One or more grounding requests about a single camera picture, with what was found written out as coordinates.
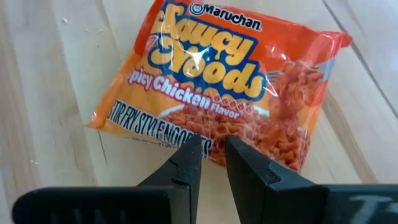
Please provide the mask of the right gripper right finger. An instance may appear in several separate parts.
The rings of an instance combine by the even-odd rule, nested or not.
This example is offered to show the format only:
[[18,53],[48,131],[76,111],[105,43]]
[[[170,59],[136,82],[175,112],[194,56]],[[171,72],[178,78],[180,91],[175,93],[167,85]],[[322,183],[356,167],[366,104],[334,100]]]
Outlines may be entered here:
[[225,156],[241,224],[398,224],[397,184],[316,184],[233,135]]

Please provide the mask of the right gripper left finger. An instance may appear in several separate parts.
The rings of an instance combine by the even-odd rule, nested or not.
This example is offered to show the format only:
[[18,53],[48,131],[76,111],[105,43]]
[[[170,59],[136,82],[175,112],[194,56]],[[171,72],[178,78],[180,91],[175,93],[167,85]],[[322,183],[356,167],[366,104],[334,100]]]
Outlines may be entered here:
[[46,187],[19,197],[14,224],[195,224],[201,178],[199,135],[133,187]]

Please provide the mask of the orange Saucy Noods ramen pack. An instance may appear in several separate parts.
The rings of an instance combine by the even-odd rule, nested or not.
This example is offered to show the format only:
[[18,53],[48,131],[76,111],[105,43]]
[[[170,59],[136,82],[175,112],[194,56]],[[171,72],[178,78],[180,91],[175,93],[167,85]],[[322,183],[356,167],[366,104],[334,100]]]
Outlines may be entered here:
[[89,127],[179,147],[194,134],[225,165],[234,135],[300,171],[331,63],[351,37],[202,0],[155,0]]

